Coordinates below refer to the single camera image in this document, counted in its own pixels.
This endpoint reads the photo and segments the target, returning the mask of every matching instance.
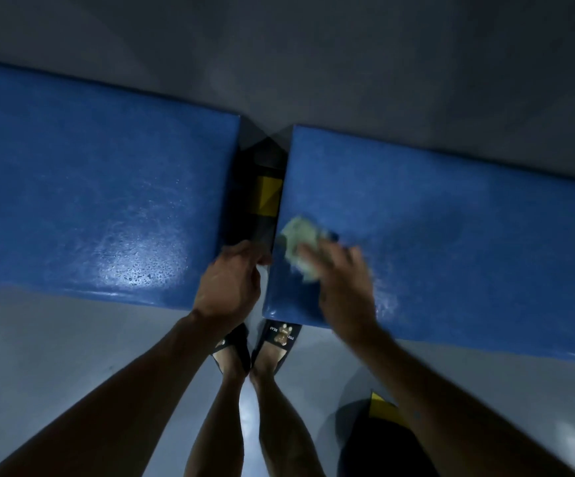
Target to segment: yellow marking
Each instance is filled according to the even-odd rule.
[[[252,191],[249,211],[259,216],[276,217],[282,188],[282,179],[258,176]]]
[[[409,425],[400,415],[400,410],[393,404],[383,399],[375,392],[371,392],[371,403],[369,404],[369,416],[373,418],[381,418],[403,427],[409,428]]]

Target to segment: black slide sandal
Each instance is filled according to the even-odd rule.
[[[263,326],[263,331],[261,331],[259,343],[256,345],[256,348],[252,352],[252,366],[254,366],[254,361],[261,351],[263,344],[265,342],[273,344],[274,346],[278,346],[279,348],[283,348],[283,350],[285,350],[285,355],[283,355],[283,358],[281,358],[281,360],[279,360],[278,364],[276,365],[276,370],[274,370],[275,375],[278,369],[283,365],[283,362],[292,349],[292,346],[294,346],[296,337],[301,332],[302,327],[303,325],[294,323],[266,320],[265,325]]]
[[[245,323],[241,323],[237,326],[234,330],[226,335],[226,337],[219,342],[217,346],[214,347],[212,350],[212,358],[214,359],[214,354],[218,351],[221,351],[228,346],[234,346],[236,350],[236,354],[239,355],[239,359],[241,360],[241,365],[244,367],[244,372],[247,375],[250,371],[250,352],[247,349],[247,335],[248,330],[245,326]],[[217,368],[221,371],[221,367],[219,366],[219,362],[214,359],[214,362],[217,364]]]

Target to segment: blue cushion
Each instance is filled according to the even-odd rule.
[[[239,117],[0,66],[0,284],[188,307]]]
[[[575,359],[575,181],[297,127],[278,227],[360,245],[394,336]],[[264,314],[324,326],[275,251]]]

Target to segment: forearm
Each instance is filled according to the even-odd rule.
[[[506,420],[402,349],[383,330],[352,350],[387,387],[442,476],[575,475]]]
[[[223,337],[196,313],[0,464],[0,477],[140,476],[197,370]]]

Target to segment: foot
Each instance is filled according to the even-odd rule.
[[[244,367],[234,346],[226,346],[212,356],[217,360],[224,380],[232,379],[243,381],[245,379]]]
[[[250,380],[253,384],[264,377],[274,378],[274,371],[278,362],[285,356],[286,350],[265,342],[254,361],[254,366],[250,370]]]

